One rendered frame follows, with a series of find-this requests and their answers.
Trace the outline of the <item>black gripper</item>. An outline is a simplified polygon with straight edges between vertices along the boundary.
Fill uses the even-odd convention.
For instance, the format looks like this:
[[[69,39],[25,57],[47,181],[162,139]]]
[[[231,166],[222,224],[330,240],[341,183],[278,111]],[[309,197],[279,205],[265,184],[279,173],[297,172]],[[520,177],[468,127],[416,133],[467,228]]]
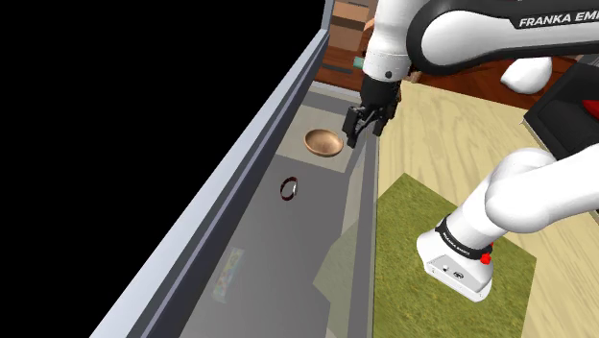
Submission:
[[[382,134],[387,123],[395,117],[401,101],[400,85],[401,81],[382,82],[368,75],[364,77],[360,90],[362,107],[350,106],[342,127],[349,148],[355,148],[359,134],[375,119],[375,111],[378,109],[381,110],[373,127],[373,134]]]

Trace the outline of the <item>brown bowl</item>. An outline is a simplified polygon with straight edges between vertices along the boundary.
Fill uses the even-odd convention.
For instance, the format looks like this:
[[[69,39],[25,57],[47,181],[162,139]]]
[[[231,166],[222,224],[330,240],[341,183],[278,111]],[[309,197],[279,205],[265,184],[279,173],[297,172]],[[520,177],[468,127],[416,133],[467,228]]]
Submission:
[[[344,147],[344,141],[333,131],[315,129],[309,131],[303,139],[306,149],[319,157],[334,157]]]

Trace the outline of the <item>wooden chest of drawers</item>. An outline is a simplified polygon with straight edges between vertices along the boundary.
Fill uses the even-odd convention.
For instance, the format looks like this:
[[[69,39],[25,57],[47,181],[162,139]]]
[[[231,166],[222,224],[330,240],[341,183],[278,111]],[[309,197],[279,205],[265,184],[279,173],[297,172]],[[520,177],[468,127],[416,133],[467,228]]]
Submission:
[[[373,29],[379,0],[334,0],[329,45],[362,52]]]

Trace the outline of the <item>grey desk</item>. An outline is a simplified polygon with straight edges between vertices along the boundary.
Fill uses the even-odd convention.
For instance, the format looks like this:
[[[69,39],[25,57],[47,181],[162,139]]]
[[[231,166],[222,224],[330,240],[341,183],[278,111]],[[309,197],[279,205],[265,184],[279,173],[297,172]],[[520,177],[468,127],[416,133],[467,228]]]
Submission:
[[[311,84],[180,338],[371,337],[377,141],[334,157],[303,143],[358,101]]]

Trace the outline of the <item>green robot stand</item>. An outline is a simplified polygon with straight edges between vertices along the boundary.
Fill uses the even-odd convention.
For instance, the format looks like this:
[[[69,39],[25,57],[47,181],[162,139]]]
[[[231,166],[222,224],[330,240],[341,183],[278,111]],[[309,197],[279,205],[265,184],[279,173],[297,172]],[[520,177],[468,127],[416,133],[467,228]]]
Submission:
[[[521,338],[534,256],[499,238],[492,289],[481,302],[425,273],[417,238],[454,208],[407,174],[378,198],[373,338]]]

